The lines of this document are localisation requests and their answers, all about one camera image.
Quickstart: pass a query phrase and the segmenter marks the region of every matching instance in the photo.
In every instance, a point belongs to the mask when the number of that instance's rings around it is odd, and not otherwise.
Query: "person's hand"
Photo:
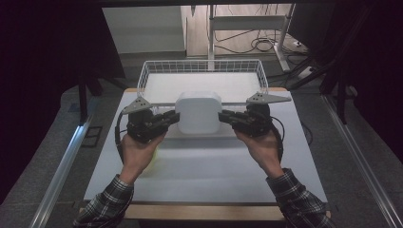
[[[127,134],[124,135],[122,138],[124,167],[119,179],[127,184],[133,184],[151,163],[154,152],[164,137],[165,133],[148,143],[142,143],[133,140]]]
[[[246,144],[252,158],[269,178],[274,179],[284,174],[278,159],[278,142],[272,131],[267,135],[255,138],[237,130],[234,131],[237,138]]]

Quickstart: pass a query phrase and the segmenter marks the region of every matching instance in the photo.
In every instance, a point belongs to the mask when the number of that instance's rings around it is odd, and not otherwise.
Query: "person's left hand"
[[[165,134],[153,139],[148,143],[137,142],[129,135],[122,138],[122,149],[124,151],[124,167],[119,179],[127,184],[133,184],[142,174],[143,170],[151,163],[154,152]]]

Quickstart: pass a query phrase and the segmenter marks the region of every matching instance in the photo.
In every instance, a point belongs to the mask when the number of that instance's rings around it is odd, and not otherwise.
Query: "white container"
[[[183,134],[212,134],[220,129],[221,97],[214,91],[183,92],[175,111],[181,113],[178,128]]]

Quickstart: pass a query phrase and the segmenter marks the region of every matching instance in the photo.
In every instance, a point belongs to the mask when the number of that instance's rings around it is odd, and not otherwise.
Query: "plaid sleeve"
[[[267,178],[266,181],[287,219],[287,227],[336,227],[326,217],[325,203],[307,191],[291,169],[283,170],[283,176],[272,180]]]
[[[133,185],[119,180],[119,175],[98,194],[73,221],[73,227],[116,227],[133,197]]]

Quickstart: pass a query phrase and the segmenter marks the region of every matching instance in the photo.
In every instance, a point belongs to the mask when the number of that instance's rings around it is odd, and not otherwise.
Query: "white wire basket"
[[[184,90],[219,90],[226,104],[268,93],[260,60],[146,61],[137,88],[154,105],[173,105]]]

